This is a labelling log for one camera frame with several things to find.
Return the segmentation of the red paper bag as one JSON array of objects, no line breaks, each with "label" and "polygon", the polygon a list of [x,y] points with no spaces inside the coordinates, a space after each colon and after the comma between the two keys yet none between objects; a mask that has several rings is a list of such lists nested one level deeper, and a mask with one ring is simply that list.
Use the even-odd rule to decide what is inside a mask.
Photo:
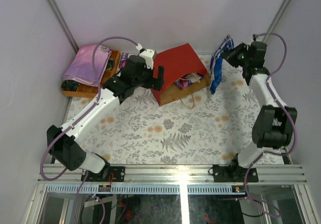
[{"label": "red paper bag", "polygon": [[[154,77],[157,77],[160,66],[164,67],[162,90],[151,91],[160,106],[193,94],[211,83],[205,65],[188,43],[158,53],[154,60]],[[180,89],[175,81],[191,73],[199,73],[204,77],[199,82]]]}]

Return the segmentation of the dark patterned item in tray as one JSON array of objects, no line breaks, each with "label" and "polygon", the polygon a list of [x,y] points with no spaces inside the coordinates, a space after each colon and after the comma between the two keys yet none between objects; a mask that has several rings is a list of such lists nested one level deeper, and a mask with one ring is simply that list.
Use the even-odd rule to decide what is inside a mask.
[{"label": "dark patterned item in tray", "polygon": [[74,80],[64,80],[61,84],[63,91],[77,91],[80,83]]}]

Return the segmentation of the purple snack packet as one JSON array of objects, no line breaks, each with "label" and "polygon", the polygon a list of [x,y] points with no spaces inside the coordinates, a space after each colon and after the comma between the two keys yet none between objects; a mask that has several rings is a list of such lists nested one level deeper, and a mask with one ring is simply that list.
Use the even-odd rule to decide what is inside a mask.
[{"label": "purple snack packet", "polygon": [[121,69],[125,66],[126,60],[129,58],[128,53],[122,53],[118,68]]},{"label": "purple snack packet", "polygon": [[184,88],[194,84],[194,83],[199,83],[201,79],[203,79],[204,76],[199,73],[190,73],[187,75],[184,75],[183,77],[177,79],[175,81],[176,86],[180,89],[183,90]]}]

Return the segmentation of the blue snack packet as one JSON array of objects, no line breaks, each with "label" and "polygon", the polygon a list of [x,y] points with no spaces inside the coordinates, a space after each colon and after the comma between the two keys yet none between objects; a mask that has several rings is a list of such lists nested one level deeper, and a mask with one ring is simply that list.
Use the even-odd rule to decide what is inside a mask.
[{"label": "blue snack packet", "polygon": [[210,62],[210,72],[211,72],[211,86],[210,92],[214,94],[216,92],[217,87],[219,86],[222,79],[222,62],[223,59],[220,57],[220,54],[224,50],[229,50],[234,48],[233,38],[227,34],[224,38],[223,42],[217,48],[217,50],[212,54],[211,62]]}]

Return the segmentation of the floral table mat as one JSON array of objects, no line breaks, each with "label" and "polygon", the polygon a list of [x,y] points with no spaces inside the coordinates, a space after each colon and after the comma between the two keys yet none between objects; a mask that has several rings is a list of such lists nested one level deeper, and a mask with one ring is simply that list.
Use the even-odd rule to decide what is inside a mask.
[{"label": "floral table mat", "polygon": [[242,71],[224,64],[215,94],[204,88],[159,106],[138,88],[78,144],[112,164],[227,164],[250,144],[259,112]]}]

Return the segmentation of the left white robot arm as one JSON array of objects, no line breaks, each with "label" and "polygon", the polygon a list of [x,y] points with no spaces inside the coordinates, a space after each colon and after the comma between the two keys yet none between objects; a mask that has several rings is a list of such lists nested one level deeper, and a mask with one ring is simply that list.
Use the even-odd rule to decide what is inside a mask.
[{"label": "left white robot arm", "polygon": [[47,130],[49,154],[68,170],[92,172],[99,181],[109,177],[109,163],[98,154],[86,153],[80,146],[100,118],[120,106],[138,87],[160,91],[164,84],[164,67],[159,66],[154,77],[156,52],[150,49],[127,58],[125,66],[110,77],[101,92],[73,119],[61,127]]}]

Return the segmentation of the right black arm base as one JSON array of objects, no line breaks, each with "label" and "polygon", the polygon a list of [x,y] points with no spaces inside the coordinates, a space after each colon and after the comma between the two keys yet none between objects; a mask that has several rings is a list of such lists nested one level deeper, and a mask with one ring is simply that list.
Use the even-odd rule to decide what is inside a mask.
[{"label": "right black arm base", "polygon": [[236,183],[246,180],[246,183],[256,183],[259,181],[256,168],[251,168],[247,173],[247,168],[241,167],[237,160],[238,154],[230,161],[229,165],[212,165],[208,169],[208,174],[213,176],[214,182],[218,183]]}]

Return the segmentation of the orange wooden organizer tray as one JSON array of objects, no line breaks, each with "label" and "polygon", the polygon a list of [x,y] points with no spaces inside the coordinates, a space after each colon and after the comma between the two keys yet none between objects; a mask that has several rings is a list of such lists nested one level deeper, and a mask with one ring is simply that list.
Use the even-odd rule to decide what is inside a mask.
[{"label": "orange wooden organizer tray", "polygon": [[[121,59],[121,52],[119,50],[112,50],[108,63],[113,62],[113,68],[105,70],[100,82],[101,87],[111,76],[113,76],[116,73],[120,59]],[[80,83],[77,91],[63,91],[63,90],[61,91],[67,97],[93,98],[98,93],[98,88],[96,86],[89,86],[89,85]]]}]

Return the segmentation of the folded purple cloth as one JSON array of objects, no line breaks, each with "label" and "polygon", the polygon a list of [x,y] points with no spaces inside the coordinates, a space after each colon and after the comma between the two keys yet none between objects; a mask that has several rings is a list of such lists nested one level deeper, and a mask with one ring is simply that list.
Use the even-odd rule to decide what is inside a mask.
[{"label": "folded purple cloth", "polygon": [[89,86],[97,86],[97,78],[101,81],[112,50],[100,45],[95,53],[95,77],[92,66],[92,55],[96,45],[82,46],[74,60],[63,74],[62,80],[73,80]]}]

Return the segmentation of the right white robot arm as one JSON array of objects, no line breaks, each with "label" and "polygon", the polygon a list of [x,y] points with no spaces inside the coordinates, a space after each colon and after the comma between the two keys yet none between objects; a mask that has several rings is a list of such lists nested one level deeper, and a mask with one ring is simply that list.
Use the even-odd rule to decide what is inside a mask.
[{"label": "right white robot arm", "polygon": [[271,74],[264,67],[266,48],[265,43],[253,41],[250,45],[241,43],[226,49],[220,55],[231,66],[242,67],[242,76],[260,105],[252,141],[234,158],[237,164],[229,168],[229,176],[234,181],[242,180],[247,174],[246,168],[253,167],[264,154],[280,155],[279,149],[290,144],[295,132],[297,110],[287,106],[271,82]]}]

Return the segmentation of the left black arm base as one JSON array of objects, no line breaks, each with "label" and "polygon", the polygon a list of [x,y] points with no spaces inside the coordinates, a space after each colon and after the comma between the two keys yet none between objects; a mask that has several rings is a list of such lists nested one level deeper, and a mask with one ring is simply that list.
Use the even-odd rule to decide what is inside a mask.
[{"label": "left black arm base", "polygon": [[124,166],[107,166],[98,174],[89,171],[85,182],[123,182],[124,177]]}]

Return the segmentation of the aluminium front rail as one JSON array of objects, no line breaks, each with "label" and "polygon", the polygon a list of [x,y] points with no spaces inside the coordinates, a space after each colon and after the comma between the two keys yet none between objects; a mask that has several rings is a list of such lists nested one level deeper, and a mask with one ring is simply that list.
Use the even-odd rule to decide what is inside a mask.
[{"label": "aluminium front rail", "polygon": [[[209,173],[211,165],[125,165],[124,184],[218,185]],[[301,165],[257,165],[258,182],[252,185],[305,185],[307,179]]]}]

